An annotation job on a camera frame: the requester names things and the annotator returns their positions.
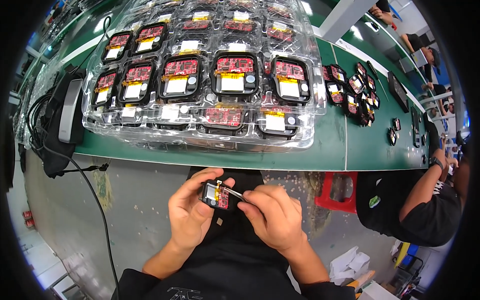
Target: green workbench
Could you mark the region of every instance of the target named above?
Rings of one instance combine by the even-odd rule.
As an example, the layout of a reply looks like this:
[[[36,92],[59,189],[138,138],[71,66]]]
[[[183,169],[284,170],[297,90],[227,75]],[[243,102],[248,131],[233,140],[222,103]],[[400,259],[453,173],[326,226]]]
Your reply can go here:
[[[119,12],[121,5],[112,2],[111,8],[97,8],[85,13],[76,21],[67,34],[59,50],[63,63],[80,64],[93,48],[87,48],[78,55],[83,45],[102,32],[93,32],[98,24],[103,22],[106,15],[114,15],[112,11]],[[112,27],[120,19],[117,15],[112,17]],[[312,25],[319,25],[324,16],[314,14],[311,17]],[[375,47],[367,42],[355,40],[351,33],[345,34],[344,40],[361,49],[370,57],[393,71],[399,81],[414,95],[418,89],[401,72],[396,65]],[[329,42],[317,39],[322,63],[328,65],[338,63],[347,71],[348,76],[354,73],[354,66],[359,59],[340,47]],[[277,170],[392,170],[425,168],[421,155],[428,153],[428,147],[413,147],[412,117],[405,114],[393,96],[388,91],[388,81],[379,73],[380,80],[388,93],[388,99],[377,84],[377,94],[381,100],[381,107],[375,112],[375,122],[371,127],[360,127],[352,119],[346,118],[341,108],[328,105],[327,114],[317,117],[313,145],[304,151],[293,153],[243,153],[232,151],[218,151],[199,147],[171,146],[168,151],[149,150],[123,143],[116,138],[97,135],[85,131],[84,142],[75,149],[76,153],[102,156],[118,159],[148,161],[177,165],[202,165],[226,168],[254,168]],[[392,119],[399,118],[402,130],[396,146],[391,146],[387,139],[387,130],[392,126]],[[420,124],[420,133],[424,134],[424,127]]]

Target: concrete floor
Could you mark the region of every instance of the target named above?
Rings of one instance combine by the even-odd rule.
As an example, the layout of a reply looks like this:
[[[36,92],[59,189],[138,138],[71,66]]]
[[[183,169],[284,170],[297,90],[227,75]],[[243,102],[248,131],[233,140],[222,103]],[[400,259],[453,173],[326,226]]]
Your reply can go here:
[[[185,181],[189,167],[109,160],[74,155],[82,167],[110,163],[107,172],[87,172],[105,211],[117,276],[125,268],[140,270],[170,238],[168,198]],[[370,256],[379,282],[393,275],[390,249],[394,238],[361,225],[356,215],[314,205],[322,175],[315,172],[262,172],[266,184],[283,185],[300,199],[303,230],[329,268],[330,261],[354,246]],[[56,179],[27,152],[25,187],[38,232],[63,261],[72,279],[93,299],[110,299],[114,281],[108,262],[102,219],[79,173]]]

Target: blister packaging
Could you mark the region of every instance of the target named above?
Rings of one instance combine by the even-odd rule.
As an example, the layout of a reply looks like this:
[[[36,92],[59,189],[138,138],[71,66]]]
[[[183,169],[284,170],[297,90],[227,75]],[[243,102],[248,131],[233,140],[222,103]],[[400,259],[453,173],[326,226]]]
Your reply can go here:
[[[299,2],[151,0],[124,10],[87,66],[88,130],[153,149],[312,145],[326,87]]]

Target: person's arm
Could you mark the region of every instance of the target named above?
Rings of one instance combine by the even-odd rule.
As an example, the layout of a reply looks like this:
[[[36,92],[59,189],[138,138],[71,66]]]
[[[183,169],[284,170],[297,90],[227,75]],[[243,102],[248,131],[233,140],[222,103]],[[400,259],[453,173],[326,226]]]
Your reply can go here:
[[[259,185],[243,196],[249,203],[240,202],[238,208],[250,220],[256,235],[288,260],[299,284],[330,281],[301,229],[300,201],[290,198],[282,187],[270,185]]]
[[[415,52],[406,34],[402,34],[400,38],[405,42],[405,45],[407,45],[407,48],[410,50],[411,53]]]
[[[439,159],[444,167],[447,165],[445,153],[442,149],[435,150],[432,157]],[[440,168],[440,166],[437,164],[431,166],[428,171],[425,172],[425,174],[410,191],[410,194],[408,194],[407,200],[400,210],[400,222],[403,221],[403,219],[415,206],[419,205],[420,203],[427,203],[432,199],[433,190],[437,184],[437,181],[440,179],[442,172],[442,168]]]
[[[172,237],[163,249],[150,258],[142,272],[159,279],[177,272],[204,239],[212,222],[213,208],[198,200],[202,182],[223,175],[221,168],[206,168],[195,173],[168,201],[168,214]],[[235,184],[232,178],[224,183]]]

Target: black watch strap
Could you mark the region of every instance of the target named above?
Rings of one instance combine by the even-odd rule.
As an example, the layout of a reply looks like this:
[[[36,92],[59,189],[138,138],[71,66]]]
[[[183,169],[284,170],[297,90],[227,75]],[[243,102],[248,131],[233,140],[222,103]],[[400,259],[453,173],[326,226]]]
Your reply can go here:
[[[439,165],[440,168],[442,168],[442,170],[444,169],[444,165],[442,164],[442,162],[436,158],[436,157],[432,157],[430,158],[430,165],[429,167],[433,166],[433,165]]]

